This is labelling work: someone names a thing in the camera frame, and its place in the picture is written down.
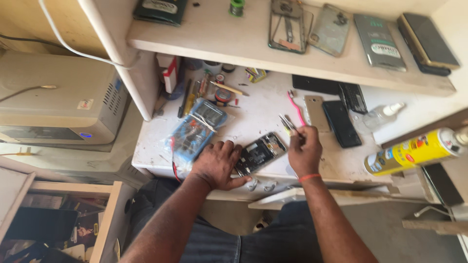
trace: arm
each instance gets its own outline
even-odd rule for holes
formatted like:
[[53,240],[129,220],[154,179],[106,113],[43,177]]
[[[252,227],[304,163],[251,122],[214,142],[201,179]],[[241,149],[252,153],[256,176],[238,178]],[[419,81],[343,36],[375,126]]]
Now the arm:
[[[304,126],[299,128],[298,132],[306,138],[306,142],[300,145],[297,132],[292,133],[289,149],[291,167],[299,178],[318,174],[322,146],[318,139],[317,128]],[[354,231],[320,177],[303,181],[302,187],[325,263],[378,262]]]
[[252,180],[231,178],[242,146],[232,141],[205,147],[182,185],[158,209],[128,248],[122,263],[179,262],[193,222],[211,190],[231,190]]

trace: orange thread bracelet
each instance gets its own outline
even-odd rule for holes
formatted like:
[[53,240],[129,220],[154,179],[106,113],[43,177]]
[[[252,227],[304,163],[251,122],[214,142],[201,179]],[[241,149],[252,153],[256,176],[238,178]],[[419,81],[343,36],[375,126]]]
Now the orange thread bracelet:
[[300,183],[302,183],[303,181],[305,181],[305,180],[307,180],[307,179],[310,179],[310,178],[314,178],[314,177],[321,177],[321,175],[320,175],[320,174],[305,175],[305,176],[299,178],[298,181],[299,181]]

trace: shelf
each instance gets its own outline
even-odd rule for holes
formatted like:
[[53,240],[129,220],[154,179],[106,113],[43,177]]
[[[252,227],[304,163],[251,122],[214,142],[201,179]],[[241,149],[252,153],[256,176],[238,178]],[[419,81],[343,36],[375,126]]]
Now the shelf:
[[[354,23],[344,53],[335,58],[308,46],[304,55],[268,47],[270,1],[249,1],[245,15],[229,15],[227,0],[200,0],[199,7],[187,4],[180,27],[133,21],[127,42],[154,52],[214,60],[240,66],[337,80],[421,94],[448,96],[456,92],[447,77],[419,71],[396,24],[390,31],[407,65],[407,72],[370,67]],[[318,17],[320,8],[308,7]]]

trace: aerosol can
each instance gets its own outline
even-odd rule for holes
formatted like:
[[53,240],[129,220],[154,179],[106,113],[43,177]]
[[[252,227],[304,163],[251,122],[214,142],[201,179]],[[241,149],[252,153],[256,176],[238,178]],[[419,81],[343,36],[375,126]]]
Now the aerosol can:
[[440,128],[371,154],[364,158],[364,166],[375,176],[388,175],[457,158],[467,146],[468,126],[457,132]]

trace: red wire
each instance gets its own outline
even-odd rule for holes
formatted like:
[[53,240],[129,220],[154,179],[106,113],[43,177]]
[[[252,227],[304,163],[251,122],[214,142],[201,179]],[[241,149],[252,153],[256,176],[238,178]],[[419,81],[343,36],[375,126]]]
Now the red wire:
[[174,137],[171,137],[172,171],[174,172],[175,178],[179,181],[179,183],[182,183],[182,181],[180,181],[179,177],[177,176],[177,167],[176,167],[176,163],[174,162],[174,145],[175,144],[176,144],[176,139]]

